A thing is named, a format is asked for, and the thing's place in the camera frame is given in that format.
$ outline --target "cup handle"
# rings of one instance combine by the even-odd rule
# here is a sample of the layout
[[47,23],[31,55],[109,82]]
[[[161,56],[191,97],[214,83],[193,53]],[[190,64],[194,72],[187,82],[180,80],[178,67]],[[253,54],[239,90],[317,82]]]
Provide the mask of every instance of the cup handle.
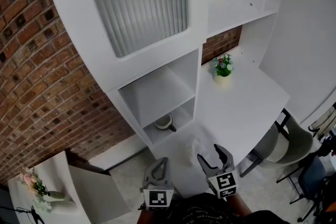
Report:
[[172,125],[169,125],[168,129],[173,131],[174,133],[176,133],[176,131],[177,131],[176,128]]

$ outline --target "brick wall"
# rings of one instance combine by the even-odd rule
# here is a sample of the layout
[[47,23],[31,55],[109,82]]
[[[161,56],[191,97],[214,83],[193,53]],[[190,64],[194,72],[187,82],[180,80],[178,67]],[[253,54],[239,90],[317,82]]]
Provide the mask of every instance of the brick wall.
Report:
[[83,64],[53,0],[0,0],[0,13],[0,184],[65,149],[89,159],[134,134]]
[[202,64],[211,61],[239,44],[240,35],[242,33],[242,25],[222,32],[216,36],[210,37],[203,44]]

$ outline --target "white side table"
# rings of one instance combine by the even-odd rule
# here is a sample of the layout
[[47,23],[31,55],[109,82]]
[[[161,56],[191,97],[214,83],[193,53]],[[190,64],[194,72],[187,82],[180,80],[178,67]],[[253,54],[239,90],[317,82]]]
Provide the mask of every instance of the white side table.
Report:
[[[35,168],[48,190],[66,194],[65,199],[73,200],[78,207],[76,213],[67,215],[40,214],[45,223],[99,224],[130,211],[111,176],[68,165],[65,152]],[[8,181],[8,187],[14,208],[31,208],[34,196],[17,181],[17,177]],[[26,214],[17,214],[17,218],[20,224],[31,224]]]

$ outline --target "black t-shirt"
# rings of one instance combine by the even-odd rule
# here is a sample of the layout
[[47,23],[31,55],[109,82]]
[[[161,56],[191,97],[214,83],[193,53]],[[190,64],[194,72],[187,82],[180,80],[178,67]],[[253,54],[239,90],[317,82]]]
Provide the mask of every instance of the black t-shirt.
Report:
[[199,223],[253,223],[286,224],[270,211],[258,211],[246,218],[236,215],[223,199],[203,193],[188,199],[172,201],[164,224],[199,224]]

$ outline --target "cabinet door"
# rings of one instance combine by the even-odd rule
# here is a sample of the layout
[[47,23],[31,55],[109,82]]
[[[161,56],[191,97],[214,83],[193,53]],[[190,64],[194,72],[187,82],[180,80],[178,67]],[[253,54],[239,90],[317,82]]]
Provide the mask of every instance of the cabinet door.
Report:
[[76,49],[103,91],[201,45],[207,0],[54,0]]

